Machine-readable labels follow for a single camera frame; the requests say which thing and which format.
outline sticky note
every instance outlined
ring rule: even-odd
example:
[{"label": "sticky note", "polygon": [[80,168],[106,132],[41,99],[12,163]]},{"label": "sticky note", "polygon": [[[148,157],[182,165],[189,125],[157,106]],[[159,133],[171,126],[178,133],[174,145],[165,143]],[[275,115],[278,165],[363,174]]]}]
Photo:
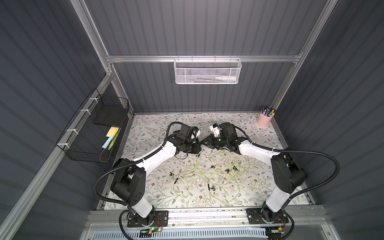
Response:
[{"label": "sticky note", "polygon": [[117,131],[119,130],[118,127],[111,127],[106,135],[106,137],[115,136]]},{"label": "sticky note", "polygon": [[108,140],[104,143],[104,145],[102,146],[102,148],[107,148],[109,143],[112,141],[113,139],[113,135],[111,135]]}]

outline white wire mesh basket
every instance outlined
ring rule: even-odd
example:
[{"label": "white wire mesh basket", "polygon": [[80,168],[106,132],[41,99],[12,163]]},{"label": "white wire mesh basket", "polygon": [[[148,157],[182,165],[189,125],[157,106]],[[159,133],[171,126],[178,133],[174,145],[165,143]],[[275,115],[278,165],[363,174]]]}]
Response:
[{"label": "white wire mesh basket", "polygon": [[175,82],[177,84],[237,84],[240,59],[180,61],[175,58]]}]

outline yellow sticky note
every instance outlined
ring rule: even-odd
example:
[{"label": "yellow sticky note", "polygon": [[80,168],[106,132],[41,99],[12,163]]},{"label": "yellow sticky note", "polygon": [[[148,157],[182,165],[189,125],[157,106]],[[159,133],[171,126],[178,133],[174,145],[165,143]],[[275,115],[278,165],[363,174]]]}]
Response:
[{"label": "yellow sticky note", "polygon": [[119,130],[118,127],[111,127],[106,135],[106,137],[114,136],[116,132]]}]

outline black wire mesh basket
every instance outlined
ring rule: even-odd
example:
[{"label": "black wire mesh basket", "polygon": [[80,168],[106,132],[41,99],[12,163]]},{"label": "black wire mesh basket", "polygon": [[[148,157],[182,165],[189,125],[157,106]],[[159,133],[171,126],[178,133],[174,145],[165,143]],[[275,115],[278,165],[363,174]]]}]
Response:
[{"label": "black wire mesh basket", "polygon": [[[106,148],[102,148],[108,140],[106,134],[111,126],[94,124],[94,121],[100,110],[105,106],[112,106],[114,109],[119,109],[120,112],[123,109],[125,114],[123,121],[118,126],[115,125],[115,127],[118,127],[118,130],[113,139]],[[114,143],[120,134],[125,118],[128,117],[128,110],[128,99],[99,94],[95,99],[93,99],[87,109],[81,110],[84,111],[84,114],[75,127],[68,129],[72,120],[67,125],[61,135],[62,137],[67,131],[70,131],[71,133],[67,141],[65,143],[57,142],[56,144],[71,160],[108,163],[113,149],[116,147],[118,148],[118,146],[115,146]]]}]

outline zip tie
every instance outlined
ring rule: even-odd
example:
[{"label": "zip tie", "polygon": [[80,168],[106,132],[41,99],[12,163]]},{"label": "zip tie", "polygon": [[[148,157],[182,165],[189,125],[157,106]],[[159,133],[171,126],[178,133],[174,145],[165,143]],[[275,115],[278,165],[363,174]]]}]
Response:
[{"label": "zip tie", "polygon": [[67,146],[68,148],[70,148],[70,146],[68,145],[68,143],[57,143],[57,145],[64,145],[64,146]]},{"label": "zip tie", "polygon": [[99,103],[98,98],[89,98],[89,99],[96,100],[96,102]]},{"label": "zip tie", "polygon": [[77,132],[76,128],[74,128],[74,129],[67,129],[67,131],[74,131],[77,135],[79,135],[79,133]]},{"label": "zip tie", "polygon": [[91,115],[91,112],[89,111],[89,109],[82,109],[82,110],[80,110],[80,112],[81,111],[87,111],[89,113],[89,115]]},{"label": "zip tie", "polygon": [[142,157],[139,157],[138,159],[137,159],[137,161],[140,161],[140,159],[142,159],[143,161],[145,161],[145,156],[142,156]]}]

